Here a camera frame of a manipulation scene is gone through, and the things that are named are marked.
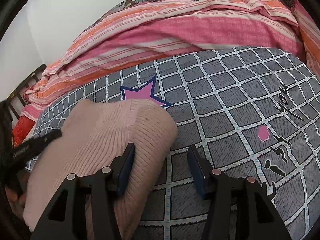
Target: white grid pattern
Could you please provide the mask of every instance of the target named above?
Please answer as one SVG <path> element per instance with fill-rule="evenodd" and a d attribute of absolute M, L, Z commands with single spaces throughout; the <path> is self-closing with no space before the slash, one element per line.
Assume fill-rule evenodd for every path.
<path fill-rule="evenodd" d="M 310 201 L 314 198 L 314 196 L 319 192 L 320 186 L 317 187 L 317 189 L 315 190 L 315 192 L 314 192 L 313 194 L 311 194 L 311 196 L 310 196 L 309 198 L 307 198 L 307 189 L 306 189 L 305 179 L 304 179 L 304 176 L 303 176 L 303 168 L 304 168 L 308 163 L 310 163 L 311 160 L 313 160 L 313 158 L 316 159 L 316 162 L 317 162 L 319 168 L 320 168 L 320 162 L 319 162 L 319 159 L 318 159 L 318 157 L 317 157 L 317 153 L 318 153 L 318 151 L 319 151 L 319 147 L 318 147 L 317 149 L 314 149 L 314 148 L 312 147 L 311 143 L 308 141 L 308 136 L 306 135 L 304 129 L 305 129 L 306 127 L 309 127 L 310 125 L 314 125 L 314 123 L 319 119 L 320 115 L 318 115 L 314 120 L 312 120 L 312 119 L 310 119 L 306 114 L 304 114 L 304 113 L 301 111 L 301 112 L 304 114 L 304 118 L 305 118 L 305 119 L 307 118 L 307 119 L 310 120 L 310 122 L 309 122 L 308 124 L 306 124 L 305 126 L 303 126 L 303 127 L 301 127 L 301 128 L 300 128 L 298 125 L 296 125 L 296 124 L 288 117 L 288 114 L 287 114 L 286 112 L 285 112 L 284 114 L 283 114 L 283 113 L 279 113 L 279 114 L 272 115 L 272 116 L 266 118 L 266 117 L 263 115 L 263 113 L 260 111 L 260 109 L 258 108 L 258 106 L 255 104 L 256 98 L 250 98 L 249 95 L 247 94 L 247 92 L 242 88 L 241 85 L 244 84 L 244 83 L 247 83 L 247 82 L 249 82 L 249 81 L 251 81 L 251 80 L 258 79 L 259 82 L 261 83 L 261 85 L 264 87 L 264 89 L 265 89 L 266 92 L 267 92 L 267 95 L 265 95 L 265 96 L 263 96 L 263 97 L 259 97 L 259 100 L 265 99 L 265 98 L 270 98 L 270 99 L 273 101 L 273 103 L 276 105 L 276 101 L 275 101 L 275 99 L 273 98 L 273 96 L 279 94 L 280 92 L 279 92 L 279 91 L 276 91 L 276 92 L 270 93 L 261 78 L 264 77 L 264 76 L 270 75 L 270 74 L 274 74 L 274 75 L 278 78 L 279 82 L 282 82 L 281 78 L 280 78 L 277 74 L 278 74 L 279 72 L 286 71 L 286 72 L 289 73 L 289 75 L 295 80 L 295 83 L 294 83 L 294 84 L 288 86 L 288 90 L 289 90 L 290 88 L 292 88 L 292 87 L 297 86 L 297 87 L 300 89 L 300 91 L 301 91 L 301 93 L 302 93 L 302 95 L 303 95 L 303 97 L 304 97 L 304 99 L 305 99 L 305 102 L 303 102 L 302 104 L 300 104 L 300 105 L 297 106 L 297 105 L 295 104 L 295 102 L 292 100 L 291 96 L 290 96 L 289 94 L 287 94 L 287 96 L 289 97 L 289 99 L 290 99 L 290 100 L 292 101 L 292 103 L 294 104 L 294 107 L 290 109 L 291 112 L 294 111 L 295 109 L 300 109 L 302 106 L 308 104 L 309 102 L 311 102 L 311 101 L 314 100 L 314 99 L 315 99 L 318 103 L 320 103 L 319 100 L 317 99 L 317 96 L 320 95 L 320 92 L 317 93 L 317 94 L 315 94 L 315 92 L 314 92 L 314 90 L 313 90 L 313 88 L 312 88 L 312 86 L 311 86 L 311 84 L 310 84 L 310 81 L 309 81 L 309 80 L 312 79 L 312 78 L 315 78 L 314 75 L 311 74 L 310 77 L 305 77 L 304 79 L 302 79 L 302 80 L 300 80 L 300 81 L 297 81 L 296 78 L 290 73 L 290 70 L 298 69 L 299 67 L 303 66 L 303 64 L 300 64 L 300 65 L 298 65 L 298 66 L 294 66 L 294 64 L 291 62 L 290 58 L 288 57 L 288 55 L 289 55 L 290 53 L 284 53 L 284 54 L 281 54 L 281 55 L 279 55 L 279 56 L 274 56 L 274 54 L 271 52 L 271 50 L 267 49 L 267 50 L 270 52 L 270 54 L 272 55 L 272 57 L 271 57 L 271 58 L 268 58 L 268 59 L 265 59 L 265 60 L 262 60 L 262 59 L 260 58 L 259 54 L 255 51 L 255 49 L 258 49 L 258 48 L 248 47 L 248 48 L 246 48 L 246 49 L 241 49 L 241 50 L 233 49 L 232 52 L 227 53 L 227 54 L 223 54 L 223 55 L 220 55 L 219 52 L 214 51 L 214 52 L 217 53 L 217 57 L 213 57 L 213 58 L 210 58 L 210 59 L 205 60 L 205 61 L 202 61 L 202 62 L 200 61 L 200 59 L 199 59 L 199 57 L 198 57 L 198 55 L 197 55 L 196 53 L 190 53 L 190 54 L 192 54 L 192 55 L 195 56 L 195 58 L 196 58 L 196 60 L 197 60 L 197 63 L 194 64 L 194 65 L 191 65 L 191 66 L 189 66 L 189 67 L 187 67 L 187 68 L 184 68 L 184 69 L 181 69 L 181 68 L 180 68 L 179 63 L 178 63 L 178 59 L 179 59 L 180 57 L 185 56 L 185 55 L 174 56 L 174 57 L 173 57 L 173 60 L 174 60 L 175 65 L 176 65 L 176 67 L 177 67 L 177 69 L 178 69 L 178 72 L 170 73 L 170 74 L 165 75 L 165 76 L 161 76 L 161 75 L 160 75 L 160 73 L 159 73 L 159 65 L 162 64 L 162 63 L 168 62 L 168 61 L 172 61 L 171 58 L 170 58 L 170 59 L 167 59 L 167 60 L 164 60 L 164 61 L 161 61 L 160 63 L 158 63 L 158 62 L 155 60 L 152 65 L 150 65 L 150 66 L 148 66 L 148 67 L 146 67 L 146 68 L 143 68 L 143 69 L 139 69 L 139 66 L 137 65 L 137 66 L 135 67 L 135 68 L 136 68 L 136 71 L 133 72 L 133 73 L 131 73 L 131 74 L 129 74 L 129 75 L 127 75 L 127 76 L 125 76 L 125 77 L 123 77 L 123 71 L 120 71 L 120 79 L 118 79 L 118 80 L 116 80 L 116 81 L 114 81 L 114 82 L 112 82 L 112 83 L 110 83 L 110 84 L 108 84 L 108 76 L 105 77 L 105 79 L 106 79 L 106 85 L 103 86 L 103 87 L 101 87 L 101 88 L 99 88 L 98 90 L 94 90 L 94 91 L 91 92 L 90 94 L 86 95 L 86 97 L 89 97 L 89 96 L 91 96 L 91 95 L 94 95 L 94 100 L 95 100 L 95 99 L 96 99 L 96 93 L 97 93 L 98 91 L 100 91 L 100 90 L 105 89 L 105 88 L 106 88 L 107 95 L 108 95 L 108 88 L 110 87 L 110 85 L 113 85 L 113 84 L 119 82 L 119 80 L 120 80 L 120 82 L 121 82 L 121 85 L 123 85 L 123 80 L 124 80 L 125 78 L 131 77 L 131 76 L 133 76 L 133 75 L 137 75 L 137 82 L 138 82 L 138 86 L 136 86 L 136 87 L 134 87 L 134 88 L 141 87 L 141 86 L 143 85 L 143 83 L 141 83 L 141 81 L 140 81 L 140 73 L 143 72 L 143 71 L 145 71 L 145 70 L 148 70 L 148 69 L 150 69 L 150 68 L 155 67 L 155 69 L 156 69 L 156 77 L 157 77 L 156 80 L 159 82 L 159 88 L 160 88 L 160 92 L 157 93 L 157 94 L 155 94 L 155 95 L 157 95 L 157 96 L 161 97 L 163 100 L 165 100 L 165 93 L 167 93 L 167 92 L 169 92 L 169 91 L 171 91 L 171 90 L 175 90 L 175 89 L 177 89 L 177 88 L 181 88 L 181 87 L 183 87 L 183 88 L 185 89 L 185 91 L 186 91 L 186 93 L 187 93 L 187 96 L 188 96 L 188 99 L 185 100 L 185 101 L 178 102 L 178 103 L 176 103 L 176 104 L 174 104 L 174 105 L 176 106 L 176 105 L 181 105 L 181 104 L 185 104 L 185 103 L 190 103 L 191 109 L 192 109 L 192 111 L 193 111 L 193 113 L 194 113 L 194 118 L 191 119 L 191 120 L 188 120 L 188 121 L 184 121 L 184 122 L 177 123 L 177 125 L 180 126 L 180 125 L 184 125 L 184 124 L 191 123 L 191 122 L 194 122 L 194 121 L 196 122 L 197 127 L 198 127 L 198 130 L 199 130 L 199 134 L 200 134 L 200 137 L 201 137 L 201 142 L 198 143 L 198 144 L 196 144 L 196 146 L 197 146 L 197 147 L 202 146 L 202 147 L 204 148 L 205 156 L 206 156 L 206 158 L 211 162 L 211 164 L 213 164 L 213 161 L 212 161 L 212 156 L 211 156 L 211 154 L 210 154 L 210 151 L 209 151 L 209 148 L 208 148 L 208 144 L 207 144 L 207 143 L 208 143 L 208 142 L 212 142 L 212 141 L 216 141 L 216 140 L 218 140 L 218 139 L 222 139 L 222 138 L 225 138 L 225 137 L 227 137 L 227 136 L 229 136 L 229 135 L 232 135 L 232 134 L 237 133 L 237 134 L 239 135 L 239 137 L 241 138 L 243 144 L 245 145 L 245 148 L 246 148 L 247 152 L 249 153 L 249 157 L 246 157 L 246 158 L 244 158 L 244 159 L 241 159 L 241 160 L 239 160 L 239 161 L 237 161 L 237 162 L 234 162 L 234 163 L 232 163 L 232 164 L 226 165 L 226 166 L 222 167 L 221 169 L 224 170 L 224 171 L 226 171 L 226 170 L 229 170 L 229 169 L 231 169 L 231 168 L 234 168 L 234 167 L 236 167 L 236 166 L 238 166 L 238 165 L 240 165 L 240 164 L 243 164 L 243 163 L 246 163 L 246 162 L 248 162 L 248 161 L 250 161 L 250 160 L 253 160 L 253 162 L 254 162 L 254 164 L 255 164 L 255 166 L 256 166 L 256 169 L 257 169 L 257 175 L 259 176 L 259 179 L 260 179 L 261 182 L 264 182 L 264 181 L 267 182 L 267 179 L 266 179 L 266 177 L 265 177 L 265 175 L 264 175 L 264 173 L 263 173 L 263 171 L 262 171 L 262 169 L 261 169 L 261 163 L 260 163 L 260 161 L 258 160 L 258 157 L 261 156 L 261 155 L 264 155 L 264 154 L 267 153 L 267 152 L 269 152 L 269 151 L 270 151 L 270 147 L 268 147 L 267 149 L 264 149 L 264 150 L 262 150 L 262 151 L 260 151 L 260 152 L 254 153 L 254 151 L 251 149 L 250 144 L 249 144 L 249 142 L 247 141 L 246 137 L 243 135 L 242 131 L 244 131 L 244 130 L 246 130 L 246 129 L 249 129 L 249 128 L 252 128 L 252 127 L 259 126 L 259 125 L 261 125 L 261 124 L 265 124 L 265 125 L 267 125 L 268 129 L 272 132 L 272 134 L 277 135 L 277 136 L 281 136 L 281 135 L 278 135 L 278 134 L 276 133 L 276 131 L 275 131 L 275 130 L 273 129 L 273 127 L 270 125 L 269 121 L 271 121 L 271 120 L 273 120 L 273 119 L 275 119 L 275 118 L 277 118 L 277 117 L 280 117 L 280 116 L 285 116 L 286 119 L 287 119 L 294 127 L 296 127 L 296 128 L 298 129 L 295 133 L 293 133 L 292 135 L 290 135 L 289 137 L 287 137 L 287 138 L 285 138 L 285 139 L 286 139 L 286 140 L 290 140 L 290 139 L 292 139 L 293 137 L 295 137 L 298 133 L 302 132 L 303 135 L 304 135 L 304 137 L 305 137 L 305 140 L 306 140 L 307 144 L 309 145 L 309 147 L 310 147 L 310 148 L 312 149 L 312 151 L 313 151 L 313 154 L 312 154 L 311 156 L 309 156 L 309 157 L 300 165 L 300 164 L 297 162 L 297 160 L 296 160 L 296 158 L 294 157 L 294 155 L 291 153 L 291 149 L 290 149 L 290 147 L 289 147 L 288 145 L 286 145 L 286 144 L 284 144 L 284 143 L 277 143 L 277 144 L 273 144 L 273 145 L 272 145 L 272 147 L 278 147 L 279 145 L 284 145 L 284 146 L 286 147 L 286 149 L 287 149 L 288 157 L 290 158 L 290 160 L 291 160 L 291 161 L 294 163 L 294 165 L 295 165 L 295 169 L 294 169 L 293 172 L 291 172 L 291 173 L 288 174 L 286 177 L 284 177 L 284 178 L 282 178 L 282 179 L 280 179 L 279 181 L 276 182 L 276 187 L 279 188 L 280 186 L 284 185 L 288 180 L 290 180 L 293 176 L 295 176 L 296 174 L 299 174 L 299 175 L 300 175 L 300 178 L 301 178 L 301 181 L 302 181 L 303 189 L 304 189 L 305 203 L 303 204 L 303 206 L 302 206 L 299 210 L 297 210 L 297 212 L 295 212 L 294 215 L 292 215 L 292 217 L 290 217 L 289 219 L 287 219 L 287 220 L 285 221 L 285 224 L 288 225 L 288 224 L 290 224 L 292 221 L 294 221 L 294 219 L 295 219 L 295 218 L 300 214 L 300 212 L 304 209 L 304 211 L 305 211 L 305 223 L 306 223 L 306 224 L 305 224 L 305 225 L 306 225 L 305 235 L 306 235 L 306 234 L 308 233 L 308 230 L 309 230 L 309 229 L 308 229 L 308 227 L 309 227 L 309 226 L 308 226 L 308 223 L 309 223 L 309 221 L 308 221 L 308 204 L 309 204 Z M 239 53 L 245 52 L 245 51 L 252 51 L 252 52 L 257 56 L 257 58 L 259 59 L 259 62 L 255 62 L 255 63 L 252 63 L 252 64 L 248 64 L 248 65 L 247 65 L 247 64 L 243 61 L 242 57 L 239 55 Z M 223 63 L 223 60 L 222 60 L 222 59 L 225 58 L 225 57 L 228 57 L 228 56 L 230 56 L 230 55 L 237 55 L 237 57 L 239 58 L 239 60 L 242 62 L 243 66 L 237 67 L 237 68 L 233 68 L 233 69 L 231 69 L 231 70 L 228 69 L 227 66 Z M 280 65 L 279 62 L 278 62 L 278 59 L 281 58 L 281 57 L 284 57 L 284 56 L 285 56 L 285 57 L 289 60 L 289 62 L 292 64 L 292 67 L 287 68 L 287 69 L 281 69 L 281 70 L 278 70 L 278 71 L 273 71 L 273 70 L 271 70 L 270 68 L 268 68 L 268 67 L 266 66 L 266 64 L 265 64 L 265 63 L 268 62 L 268 61 L 275 60 L 275 61 L 277 62 L 277 64 L 281 67 L 281 65 Z M 205 63 L 211 62 L 211 61 L 213 61 L 213 60 L 219 60 L 219 62 L 221 63 L 221 65 L 222 65 L 223 68 L 224 68 L 224 71 L 218 72 L 218 73 L 214 73 L 214 74 L 207 74 L 206 71 L 205 71 L 204 68 L 203 68 L 203 65 L 204 65 Z M 265 73 L 265 74 L 257 74 L 257 73 L 255 73 L 253 70 L 250 69 L 251 66 L 254 66 L 254 65 L 257 65 L 257 64 L 262 64 L 267 70 L 269 70 L 269 72 L 268 72 L 268 73 Z M 187 70 L 189 70 L 189 69 L 198 67 L 198 66 L 200 67 L 200 69 L 201 69 L 202 73 L 204 74 L 204 76 L 201 77 L 201 78 L 198 78 L 198 79 L 195 79 L 195 80 L 186 82 L 186 80 L 185 80 L 185 78 L 184 78 L 184 75 L 183 75 L 183 72 L 184 72 L 184 71 L 187 71 Z M 238 69 L 247 69 L 247 70 L 249 70 L 251 73 L 253 73 L 254 76 L 251 77 L 251 78 L 247 78 L 247 79 L 245 79 L 245 80 L 243 80 L 243 81 L 239 81 L 239 80 L 236 78 L 236 76 L 232 73 L 234 70 L 238 70 Z M 182 85 L 179 85 L 179 86 L 176 86 L 176 87 L 173 87 L 173 88 L 164 90 L 164 89 L 163 89 L 163 85 L 162 85 L 162 80 L 163 80 L 164 78 L 166 78 L 166 77 L 175 75 L 175 74 L 177 74 L 177 73 L 179 73 L 179 75 L 180 75 L 180 77 L 181 77 Z M 212 80 L 210 79 L 210 77 L 211 77 L 211 76 L 214 76 L 214 75 L 220 75 L 220 74 L 222 74 L 222 73 L 228 73 L 228 74 L 234 79 L 235 84 L 217 90 L 217 89 L 215 88 L 215 85 L 213 84 Z M 198 96 L 198 97 L 194 97 L 194 98 L 193 98 L 193 97 L 191 96 L 190 91 L 189 91 L 188 84 L 197 82 L 197 81 L 202 80 L 202 79 L 206 79 L 206 80 L 209 82 L 209 84 L 210 84 L 210 86 L 211 86 L 211 88 L 212 88 L 212 92 L 207 93 L 207 94 L 202 95 L 202 96 Z M 304 96 L 304 93 L 303 93 L 303 91 L 302 91 L 302 89 L 301 89 L 301 87 L 300 87 L 300 84 L 302 84 L 303 82 L 308 82 L 308 84 L 309 84 L 309 86 L 310 86 L 310 88 L 311 88 L 311 90 L 312 90 L 312 92 L 313 92 L 313 97 L 310 98 L 310 99 L 308 99 L 308 100 L 307 100 L 306 97 Z M 233 88 L 233 87 L 238 87 L 238 88 L 241 90 L 241 92 L 246 96 L 247 100 L 244 101 L 244 102 L 242 102 L 242 103 L 240 103 L 240 104 L 238 104 L 238 105 L 236 105 L 236 106 L 226 107 L 226 105 L 224 104 L 223 100 L 221 99 L 219 93 L 222 92 L 222 91 L 228 90 L 228 89 L 230 89 L 230 88 Z M 61 101 L 63 101 L 65 98 L 68 98 L 68 102 L 69 102 L 69 96 L 72 95 L 73 93 L 74 93 L 74 95 L 75 95 L 76 92 L 79 91 L 79 90 L 82 89 L 82 88 L 84 88 L 84 86 L 78 88 L 75 92 L 74 92 L 74 91 L 69 92 L 67 95 L 63 96 L 61 99 L 58 99 L 56 103 L 53 103 L 52 106 L 50 106 L 48 109 L 46 109 L 46 110 L 44 111 L 44 115 L 48 115 L 48 112 L 49 112 L 51 109 L 53 109 L 55 106 L 57 106 L 57 105 L 58 105 Z M 108 100 L 111 100 L 111 99 L 113 99 L 113 98 L 116 98 L 116 97 L 118 97 L 119 95 L 121 95 L 121 92 L 120 92 L 120 93 L 117 93 L 117 94 L 115 94 L 115 95 L 113 95 L 113 96 L 111 96 L 111 97 L 109 97 L 109 98 L 107 97 L 107 98 L 106 98 L 105 100 L 103 100 L 102 102 L 107 102 Z M 210 113 L 208 113 L 208 114 L 203 114 L 203 115 L 197 114 L 196 107 L 195 107 L 195 105 L 194 105 L 194 103 L 193 103 L 193 100 L 194 100 L 194 99 L 204 98 L 204 97 L 207 97 L 207 96 L 210 96 L 210 95 L 215 95 L 215 96 L 216 96 L 216 98 L 218 99 L 219 103 L 220 103 L 221 106 L 222 106 L 222 109 L 216 110 L 216 111 L 212 111 L 212 112 L 210 112 Z M 59 124 L 58 124 L 58 127 L 59 127 L 60 123 L 66 119 L 66 117 L 65 117 L 65 118 L 63 117 L 63 113 L 64 113 L 65 111 L 68 111 L 69 108 L 72 108 L 76 103 L 77 103 L 77 102 L 72 103 L 72 104 L 69 105 L 67 108 L 64 108 L 64 111 L 63 111 L 63 112 L 60 112 L 60 113 L 59 113 Z M 230 110 L 235 109 L 235 108 L 239 108 L 239 107 L 241 107 L 241 106 L 243 106 L 243 105 L 245 105 L 245 104 L 247 104 L 247 103 L 251 103 L 251 105 L 254 107 L 254 109 L 256 110 L 256 112 L 258 113 L 258 115 L 260 116 L 260 118 L 262 119 L 262 121 L 260 121 L 260 122 L 255 122 L 254 124 L 250 124 L 250 125 L 246 125 L 246 126 L 239 127 L 238 124 L 236 123 L 236 121 L 234 120 L 233 116 L 230 114 Z M 232 131 L 230 131 L 230 132 L 228 132 L 228 133 L 224 133 L 223 135 L 215 136 L 215 137 L 213 137 L 213 138 L 206 138 L 199 118 L 200 118 L 200 117 L 210 116 L 210 115 L 213 115 L 213 114 L 216 114 L 216 113 L 221 113 L 221 112 L 225 112 L 225 113 L 227 114 L 229 120 L 231 121 L 231 123 L 232 123 L 233 126 L 235 127 L 235 130 L 232 130 Z M 50 128 L 50 129 L 51 129 L 51 128 L 55 129 L 56 127 L 55 127 L 55 128 L 54 128 L 54 127 L 50 127 L 50 124 L 49 124 L 50 122 L 52 122 L 52 119 L 51 119 L 51 120 L 48 120 L 47 122 L 42 123 L 42 125 L 39 125 L 39 128 L 37 128 L 37 129 L 35 130 L 35 135 L 36 135 L 36 136 L 39 135 L 39 134 L 40 134 L 42 131 L 44 131 L 44 130 L 45 130 L 45 132 L 47 132 L 49 128 Z M 317 126 L 316 126 L 316 125 L 314 125 L 314 126 L 316 127 L 317 134 L 320 135 Z M 191 178 L 191 179 L 188 178 L 188 179 L 182 179 L 182 180 L 180 180 L 180 181 L 175 181 L 175 184 L 174 184 L 174 185 L 171 183 L 171 182 L 172 182 L 172 162 L 171 162 L 171 156 L 172 156 L 172 155 L 175 155 L 175 154 L 178 154 L 178 153 L 183 153 L 183 152 L 185 152 L 186 150 L 187 150 L 187 147 L 170 152 L 170 154 L 167 156 L 167 175 L 166 175 L 167 182 L 166 182 L 166 184 L 162 184 L 162 185 L 156 186 L 156 187 L 154 188 L 154 189 L 166 189 L 164 220 L 163 220 L 163 221 L 142 221 L 142 222 L 141 222 L 141 225 L 145 225 L 145 226 L 147 226 L 147 225 L 150 225 L 150 226 L 151 226 L 151 225 L 153 225 L 153 226 L 160 226 L 160 225 L 161 225 L 161 226 L 165 226 L 164 237 L 165 237 L 166 239 L 169 239 L 169 238 L 170 238 L 170 226 L 172 226 L 172 225 L 177 225 L 177 224 L 187 224 L 187 223 L 190 223 L 190 222 L 202 221 L 202 220 L 206 219 L 206 215 L 201 215 L 201 216 L 195 216 L 195 217 L 192 217 L 192 218 L 187 218 L 187 219 L 182 219 L 182 220 L 175 220 L 175 221 L 171 221 L 171 220 L 170 220 L 170 216 L 171 216 L 171 215 L 170 215 L 170 212 L 171 212 L 171 207 L 170 207 L 170 204 L 171 204 L 171 202 L 170 202 L 171 187 L 172 187 L 172 186 L 177 186 L 177 185 L 183 185 L 183 184 L 192 182 L 192 178 Z M 32 167 L 31 167 L 31 163 L 29 163 L 29 166 L 27 167 L 27 169 L 31 170 L 31 168 L 32 168 Z M 267 182 L 267 185 L 268 185 L 267 190 L 268 190 L 268 193 L 270 194 L 270 193 L 272 193 L 272 190 L 273 190 L 273 189 L 272 189 L 272 187 L 269 186 L 269 183 L 268 183 L 268 182 Z"/>

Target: pink star with blue outline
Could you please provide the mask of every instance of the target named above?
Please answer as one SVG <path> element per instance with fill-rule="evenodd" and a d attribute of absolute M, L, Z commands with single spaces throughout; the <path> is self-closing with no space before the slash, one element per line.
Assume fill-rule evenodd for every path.
<path fill-rule="evenodd" d="M 161 107 L 172 106 L 171 103 L 164 101 L 161 98 L 153 95 L 155 90 L 155 85 L 156 85 L 156 76 L 154 76 L 150 81 L 148 81 L 146 84 L 144 84 L 142 87 L 138 89 L 121 86 L 120 90 L 122 93 L 122 98 L 123 100 L 150 99 Z"/>

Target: black hair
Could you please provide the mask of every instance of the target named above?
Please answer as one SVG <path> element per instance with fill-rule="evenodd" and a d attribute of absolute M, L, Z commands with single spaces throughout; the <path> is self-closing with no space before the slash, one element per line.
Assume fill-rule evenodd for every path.
<path fill-rule="evenodd" d="M 0 235 L 3 240 L 29 240 L 31 232 L 10 207 L 5 192 L 5 161 L 13 149 L 12 117 L 6 101 L 0 102 Z"/>

